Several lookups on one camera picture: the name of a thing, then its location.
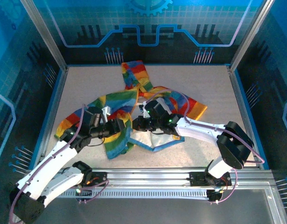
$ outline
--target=beige table surface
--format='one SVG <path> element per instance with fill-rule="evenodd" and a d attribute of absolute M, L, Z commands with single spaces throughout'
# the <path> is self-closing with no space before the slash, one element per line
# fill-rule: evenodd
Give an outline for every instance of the beige table surface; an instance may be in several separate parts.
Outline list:
<path fill-rule="evenodd" d="M 181 91 L 207 105 L 200 121 L 227 124 L 231 120 L 244 127 L 226 66 L 147 65 L 146 69 L 153 86 Z M 99 96 L 124 89 L 121 73 L 120 66 L 69 68 L 47 153 L 55 146 L 53 135 L 58 124 L 82 103 L 88 104 Z M 93 168 L 205 167 L 219 155 L 218 148 L 210 143 L 186 137 L 185 142 L 159 152 L 134 147 L 112 160 L 107 159 L 103 146 L 85 147 L 65 167 L 79 160 Z"/>

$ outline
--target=metal frame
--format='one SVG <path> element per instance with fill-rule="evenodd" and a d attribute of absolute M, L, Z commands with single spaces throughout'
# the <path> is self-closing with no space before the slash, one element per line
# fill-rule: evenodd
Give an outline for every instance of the metal frame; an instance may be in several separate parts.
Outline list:
<path fill-rule="evenodd" d="M 205 200 L 205 190 L 213 187 L 191 187 L 186 178 L 189 172 L 203 172 L 202 168 L 158 168 L 158 169 L 95 169 L 95 172 L 107 172 L 109 186 L 102 194 L 103 198 L 188 198 Z M 231 172 L 232 183 L 235 173 Z M 96 188 L 93 195 L 102 187 Z M 287 224 L 287 215 L 282 205 L 273 174 L 270 170 L 244 168 L 238 171 L 236 190 L 263 190 L 274 223 Z M 75 190 L 68 190 L 60 198 L 82 198 Z"/>
<path fill-rule="evenodd" d="M 243 58 L 244 54 L 246 53 L 248 47 L 250 46 L 252 40 L 254 39 L 255 35 L 260 29 L 260 26 L 262 25 L 264 19 L 266 18 L 272 4 L 274 3 L 274 0 L 266 0 L 266 2 L 263 4 L 261 9 L 259 10 L 259 14 L 251 27 L 248 35 L 246 36 L 245 40 L 240 44 L 238 50 L 235 53 L 235 56 L 233 57 L 231 61 L 231 67 L 230 70 L 234 72 L 239 65 L 241 59 Z"/>
<path fill-rule="evenodd" d="M 247 51 L 250 43 L 252 42 L 254 36 L 259 30 L 263 20 L 269 12 L 270 7 L 272 6 L 274 0 L 267 0 L 259 14 L 255 19 L 255 22 L 250 29 L 250 32 L 247 34 L 245 41 L 242 42 L 239 49 L 237 50 L 230 68 L 230 79 L 234 88 L 234 93 L 237 98 L 238 106 L 242 114 L 243 122 L 246 128 L 247 133 L 252 137 L 252 140 L 256 142 L 256 137 L 253 133 L 251 123 L 248 119 L 248 113 L 245 108 L 244 100 L 240 92 L 238 80 L 234 74 L 239 62 L 243 58 L 245 52 Z M 50 112 L 48 117 L 49 121 L 53 120 L 53 115 L 56 113 L 57 105 L 56 102 L 59 102 L 62 90 L 65 84 L 65 77 L 67 75 L 67 65 L 57 48 L 56 43 L 53 40 L 52 35 L 50 34 L 45 22 L 43 21 L 39 11 L 34 5 L 32 0 L 21 0 L 21 3 L 24 5 L 27 13 L 35 24 L 37 30 L 39 31 L 41 37 L 43 38 L 45 44 L 47 45 L 49 51 L 55 58 L 61 70 L 65 71 L 65 76 L 57 87 L 57 92 L 54 101 L 55 106 L 54 112 Z M 47 146 L 48 139 L 47 136 L 50 134 L 52 126 L 47 126 L 44 131 L 43 141 L 40 145 L 39 154 L 41 155 Z M 114 197 L 143 197 L 143 192 L 149 192 L 145 197 L 153 198 L 165 198 L 165 192 L 170 192 L 170 198 L 191 198 L 202 199 L 205 197 L 205 190 L 213 189 L 213 187 L 190 187 L 190 183 L 186 178 L 189 177 L 189 172 L 203 172 L 203 168 L 157 168 L 157 169 L 97 169 L 97 172 L 107 172 L 108 179 L 110 180 L 110 185 L 106 189 L 106 193 L 103 197 L 114 198 Z M 231 178 L 234 183 L 235 174 L 231 173 Z M 265 196 L 267 198 L 267 203 L 272 214 L 273 220 L 276 224 L 287 224 L 287 215 L 285 209 L 282 205 L 280 195 L 278 194 L 278 189 L 274 182 L 274 177 L 270 170 L 260 170 L 258 168 L 245 168 L 238 171 L 238 187 L 237 190 L 264 190 Z M 63 193 L 60 197 L 75 197 L 71 193 Z"/>
<path fill-rule="evenodd" d="M 37 10 L 33 0 L 20 0 L 22 5 L 24 6 L 26 12 L 28 13 L 29 17 L 33 21 L 37 31 L 40 33 L 42 39 L 44 40 L 45 44 L 47 45 L 50 53 L 54 57 L 55 61 L 57 62 L 58 66 L 62 71 L 67 70 L 67 64 L 60 53 L 46 23 L 44 22 L 43 18 L 41 17 L 40 12 Z"/>

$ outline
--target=blue wall panel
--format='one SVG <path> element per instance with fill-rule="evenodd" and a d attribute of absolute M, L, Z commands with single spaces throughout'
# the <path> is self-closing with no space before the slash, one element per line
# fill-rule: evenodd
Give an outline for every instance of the blue wall panel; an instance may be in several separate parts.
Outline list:
<path fill-rule="evenodd" d="M 67 63 L 118 64 L 123 60 L 117 53 L 125 61 L 204 64 L 230 63 L 261 2 L 62 0 L 36 5 Z M 107 48 L 115 50 L 109 54 Z"/>

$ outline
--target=enclosure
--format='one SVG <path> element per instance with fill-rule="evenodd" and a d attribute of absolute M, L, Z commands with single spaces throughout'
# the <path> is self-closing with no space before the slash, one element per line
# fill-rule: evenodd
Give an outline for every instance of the enclosure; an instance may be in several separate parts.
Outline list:
<path fill-rule="evenodd" d="M 83 161 L 107 172 L 110 186 L 101 195 L 105 199 L 97 202 L 100 210 L 89 215 L 91 208 L 76 208 L 73 217 L 68 208 L 75 208 L 75 201 L 68 198 L 77 196 L 69 189 L 36 223 L 87 223 L 95 218 L 111 223 L 104 219 L 103 208 L 112 203 L 133 212 L 116 223 L 140 223 L 143 218 L 135 220 L 141 205 L 153 217 L 151 223 L 175 216 L 184 217 L 180 223 L 190 222 L 184 211 L 199 206 L 198 223 L 225 223 L 230 217 L 219 214 L 239 201 L 245 213 L 234 209 L 234 223 L 287 223 L 284 0 L 0 1 L 0 223 L 7 223 L 9 213 L 5 185 L 23 178 L 52 151 L 57 127 L 82 104 L 123 91 L 129 85 L 124 74 L 128 62 L 146 71 L 151 87 L 177 90 L 197 106 L 205 105 L 195 116 L 199 121 L 237 122 L 265 163 L 247 162 L 238 171 L 235 194 L 217 209 L 185 199 L 192 192 L 204 199 L 209 188 L 191 187 L 187 179 L 220 156 L 213 144 L 185 137 L 158 147 L 150 134 L 151 146 L 129 141 L 132 148 L 111 158 L 103 144 L 85 147 L 64 168 Z M 139 113 L 135 108 L 132 119 Z M 259 161 L 252 153 L 248 160 Z M 167 198 L 170 215 L 154 214 L 154 203 Z M 184 209 L 176 211 L 178 203 Z M 64 215 L 57 207 L 63 207 Z"/>

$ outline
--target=black cable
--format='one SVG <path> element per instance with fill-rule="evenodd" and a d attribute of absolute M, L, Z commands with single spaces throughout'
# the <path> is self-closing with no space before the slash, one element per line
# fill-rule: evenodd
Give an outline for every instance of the black cable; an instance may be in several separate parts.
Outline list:
<path fill-rule="evenodd" d="M 152 134 L 156 134 L 156 135 L 161 135 L 161 134 L 165 134 L 164 132 L 162 133 L 154 133 L 154 132 L 151 132 Z"/>
<path fill-rule="evenodd" d="M 61 172 L 61 174 L 63 174 L 67 169 L 69 169 L 70 167 L 66 167 L 63 169 L 63 171 Z"/>
<path fill-rule="evenodd" d="M 100 146 L 100 145 L 102 145 L 104 142 L 105 142 L 105 138 L 103 138 L 103 141 L 102 141 L 100 144 L 98 144 L 98 145 L 91 145 L 91 146 L 89 146 L 89 147 Z"/>

